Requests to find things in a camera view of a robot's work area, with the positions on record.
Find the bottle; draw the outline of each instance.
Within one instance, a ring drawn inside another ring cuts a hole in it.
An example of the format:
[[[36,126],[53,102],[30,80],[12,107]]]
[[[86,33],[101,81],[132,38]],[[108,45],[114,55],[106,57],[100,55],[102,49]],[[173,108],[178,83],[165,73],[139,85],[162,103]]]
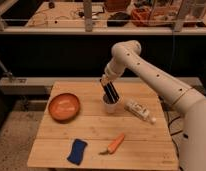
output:
[[[135,116],[142,119],[143,121],[147,121],[151,124],[156,123],[156,118],[150,116],[150,111],[145,107],[143,107],[142,105],[138,104],[134,100],[128,100],[125,103],[125,109],[133,113]]]

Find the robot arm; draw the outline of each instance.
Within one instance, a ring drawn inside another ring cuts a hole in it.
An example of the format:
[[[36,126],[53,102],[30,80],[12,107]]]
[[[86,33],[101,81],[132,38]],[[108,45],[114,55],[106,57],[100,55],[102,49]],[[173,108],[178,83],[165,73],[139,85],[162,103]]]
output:
[[[141,45],[127,41],[112,47],[113,58],[105,68],[103,86],[130,69],[147,83],[176,111],[185,115],[184,136],[180,150],[183,171],[206,171],[206,97],[191,86],[143,60]]]
[[[112,48],[113,58],[105,68],[105,78],[113,81],[128,68],[182,114],[194,103],[205,98],[191,86],[143,60],[139,56],[140,52],[141,45],[137,41],[115,44]]]

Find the orange bowl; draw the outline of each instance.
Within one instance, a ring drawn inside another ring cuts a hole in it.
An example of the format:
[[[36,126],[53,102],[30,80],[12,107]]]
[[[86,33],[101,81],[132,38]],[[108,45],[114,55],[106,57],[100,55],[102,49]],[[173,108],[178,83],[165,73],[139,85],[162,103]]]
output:
[[[79,109],[79,99],[71,93],[63,93],[55,96],[48,106],[49,114],[58,121],[68,120],[74,117]]]

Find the tiled floor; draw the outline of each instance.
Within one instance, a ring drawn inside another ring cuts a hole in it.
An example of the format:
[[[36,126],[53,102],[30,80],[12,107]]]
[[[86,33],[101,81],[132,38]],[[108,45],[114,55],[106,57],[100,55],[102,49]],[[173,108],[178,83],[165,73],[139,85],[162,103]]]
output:
[[[23,111],[21,102],[10,112],[0,131],[0,171],[47,171],[44,168],[28,168],[26,163],[37,133],[38,125],[43,116],[46,101],[31,103],[29,111]],[[169,122],[179,114],[166,105],[164,114]],[[170,132],[182,129],[182,119],[177,119],[170,125]],[[178,148],[181,134],[173,136]]]

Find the wooden table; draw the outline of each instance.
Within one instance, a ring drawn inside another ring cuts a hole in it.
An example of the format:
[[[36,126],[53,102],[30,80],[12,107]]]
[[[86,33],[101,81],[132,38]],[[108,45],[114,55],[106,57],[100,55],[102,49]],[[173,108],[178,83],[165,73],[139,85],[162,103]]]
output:
[[[50,28],[84,28],[84,19],[78,16],[78,12],[83,10],[82,2],[55,2],[55,8],[49,9],[48,2],[43,2],[35,14],[25,25],[26,27],[50,27]],[[94,27],[107,27],[107,19],[115,12],[107,12],[98,14],[99,19],[93,20]],[[136,27],[131,22],[124,27]]]
[[[74,120],[61,124],[51,118],[46,107],[28,167],[176,171],[178,159],[155,92],[143,83],[114,85],[121,98],[116,112],[107,114],[99,82],[56,82],[48,102],[58,94],[70,92],[80,99],[81,110]],[[129,98],[149,109],[157,118],[156,124],[124,110],[124,102]],[[114,154],[98,154],[122,132],[125,140]],[[88,143],[79,166],[66,159],[76,138]]]

